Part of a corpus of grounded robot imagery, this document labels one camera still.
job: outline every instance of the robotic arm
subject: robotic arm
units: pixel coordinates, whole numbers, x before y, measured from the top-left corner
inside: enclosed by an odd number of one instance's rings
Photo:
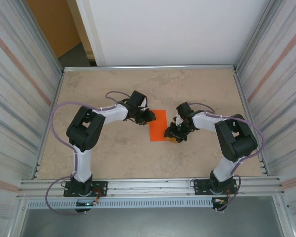
[[[103,125],[115,121],[134,119],[138,125],[145,125],[156,120],[155,114],[147,108],[147,98],[134,91],[129,99],[124,99],[115,107],[103,107],[95,111],[82,106],[69,125],[66,135],[69,143],[77,150],[78,166],[71,183],[78,194],[88,195],[91,190],[91,155],[92,148],[97,144]]]
[[[210,190],[220,194],[232,182],[234,168],[241,159],[257,148],[248,125],[232,119],[212,118],[205,111],[194,111],[188,102],[177,106],[177,115],[166,129],[164,137],[170,142],[187,141],[187,136],[196,130],[206,129],[217,134],[223,157],[219,165],[210,173]],[[236,114],[232,117],[244,119]]]

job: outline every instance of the floor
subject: floor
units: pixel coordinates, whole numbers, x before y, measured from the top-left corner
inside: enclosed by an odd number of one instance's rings
[[[78,44],[68,53],[58,58],[60,65],[64,67],[90,67],[82,44]]]
[[[93,209],[86,216],[28,210],[22,237],[282,237],[272,197],[237,197],[211,208]]]
[[[111,90],[143,93],[151,109],[166,110],[168,125],[176,107],[185,101],[206,103],[222,115],[244,114],[231,70],[66,72],[57,103],[79,101],[109,106],[112,102],[104,95]],[[113,96],[117,100],[125,98]],[[55,114],[54,127],[65,141],[78,109],[75,105],[63,106]],[[217,136],[209,131],[195,131],[187,142],[179,144],[151,142],[149,126],[118,121],[103,127],[92,151],[91,171],[94,179],[208,177],[221,158]],[[57,179],[72,170],[72,151],[50,133],[37,178]],[[244,162],[236,173],[262,175],[258,158]]]

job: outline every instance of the vent grille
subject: vent grille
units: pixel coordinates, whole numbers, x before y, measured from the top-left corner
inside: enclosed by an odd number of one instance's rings
[[[76,204],[87,203],[86,200],[52,200],[49,202],[54,209],[90,209],[90,208],[156,208],[156,207],[213,207],[210,197],[193,198],[126,198],[100,199],[96,206],[77,207]],[[32,200],[28,209],[47,209],[45,200]]]

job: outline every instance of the orange sheet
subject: orange sheet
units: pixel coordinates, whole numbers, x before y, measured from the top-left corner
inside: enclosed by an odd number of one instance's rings
[[[150,141],[160,142],[164,139],[164,131],[168,127],[166,110],[152,110],[156,114],[156,121],[149,124]]]

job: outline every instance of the corrugated metal wall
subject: corrugated metal wall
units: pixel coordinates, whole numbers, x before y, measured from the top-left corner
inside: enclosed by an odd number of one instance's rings
[[[0,236],[30,179],[61,69],[21,1],[0,0]]]
[[[296,221],[296,0],[283,0],[239,76],[256,125],[265,133],[265,161],[281,178]]]

